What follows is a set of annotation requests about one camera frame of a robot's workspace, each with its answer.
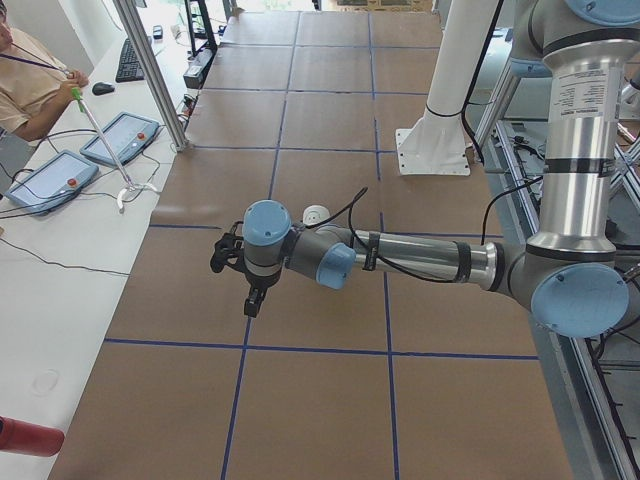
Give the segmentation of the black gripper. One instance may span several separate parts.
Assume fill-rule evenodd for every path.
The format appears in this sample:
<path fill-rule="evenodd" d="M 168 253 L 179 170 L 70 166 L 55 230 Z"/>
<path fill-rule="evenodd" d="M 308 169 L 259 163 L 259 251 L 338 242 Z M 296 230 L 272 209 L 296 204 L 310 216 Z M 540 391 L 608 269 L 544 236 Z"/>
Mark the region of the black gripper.
<path fill-rule="evenodd" d="M 244 314 L 247 317 L 256 318 L 264 301 L 264 291 L 279 281 L 280 269 L 267 269 L 256 273 L 246 268 L 245 278 L 249 282 L 250 289 L 244 301 Z"/>

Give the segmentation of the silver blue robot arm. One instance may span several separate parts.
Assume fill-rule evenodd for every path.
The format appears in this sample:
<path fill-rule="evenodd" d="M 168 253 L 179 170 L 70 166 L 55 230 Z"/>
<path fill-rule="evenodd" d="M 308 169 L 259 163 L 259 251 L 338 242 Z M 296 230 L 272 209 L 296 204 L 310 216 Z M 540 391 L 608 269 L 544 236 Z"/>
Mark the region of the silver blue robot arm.
<path fill-rule="evenodd" d="M 639 48 L 635 1 L 521 1 L 512 58 L 552 77 L 538 230 L 522 246 L 410 238 L 291 219 L 273 200 L 243 219 L 236 266 L 248 283 L 244 311 L 256 316 L 283 269 L 341 288 L 355 265 L 434 283 L 474 283 L 528 309 L 567 337 L 620 322 L 629 290 L 605 234 L 624 64 Z"/>

